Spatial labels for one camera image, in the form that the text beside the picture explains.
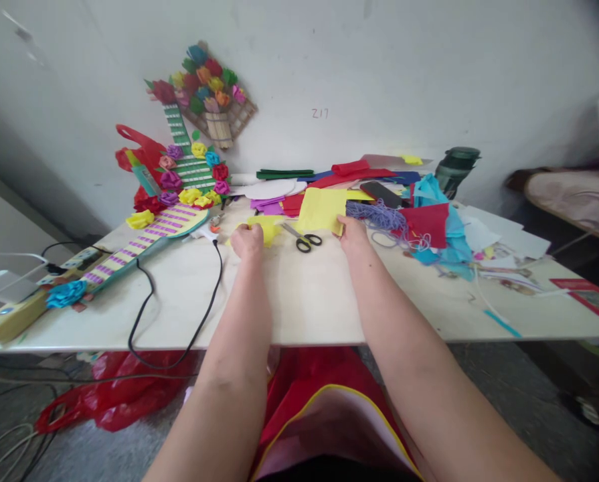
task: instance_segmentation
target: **scissors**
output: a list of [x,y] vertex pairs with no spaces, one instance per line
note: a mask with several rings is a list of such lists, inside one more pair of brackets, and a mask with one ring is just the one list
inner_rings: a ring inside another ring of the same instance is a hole
[[290,234],[292,234],[293,236],[295,236],[297,238],[297,241],[295,242],[295,244],[297,246],[297,249],[300,250],[301,252],[310,252],[313,249],[313,247],[311,245],[314,245],[314,246],[321,245],[321,238],[319,236],[317,236],[316,234],[304,234],[302,236],[297,231],[292,229],[292,226],[290,226],[290,224],[288,224],[288,223],[282,223],[281,226],[286,231],[288,231]]

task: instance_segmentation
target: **power strip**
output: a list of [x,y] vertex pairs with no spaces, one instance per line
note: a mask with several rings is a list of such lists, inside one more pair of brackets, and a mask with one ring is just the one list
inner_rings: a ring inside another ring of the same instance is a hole
[[25,331],[40,315],[47,311],[45,302],[47,287],[55,286],[57,278],[74,280],[81,278],[109,255],[95,248],[86,248],[60,265],[64,274],[49,274],[38,283],[39,289],[20,303],[8,303],[0,307],[0,343],[7,343]]

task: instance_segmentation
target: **black phone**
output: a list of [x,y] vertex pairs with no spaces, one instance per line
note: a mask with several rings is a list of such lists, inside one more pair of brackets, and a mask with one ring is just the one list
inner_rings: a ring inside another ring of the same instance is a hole
[[402,199],[394,192],[386,189],[377,181],[370,181],[359,186],[359,188],[375,200],[381,199],[387,208],[400,209]]

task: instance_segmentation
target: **red booklet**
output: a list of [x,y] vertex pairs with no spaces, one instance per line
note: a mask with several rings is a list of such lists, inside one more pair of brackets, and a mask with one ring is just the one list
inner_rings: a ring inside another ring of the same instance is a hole
[[569,295],[577,299],[591,311],[599,316],[599,288],[584,279],[552,279],[550,280],[558,288],[571,290]]

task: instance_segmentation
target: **written number on wall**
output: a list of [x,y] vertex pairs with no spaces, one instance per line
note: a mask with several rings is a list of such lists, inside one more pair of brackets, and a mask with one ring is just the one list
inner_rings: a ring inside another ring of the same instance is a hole
[[328,109],[313,109],[313,118],[328,118]]

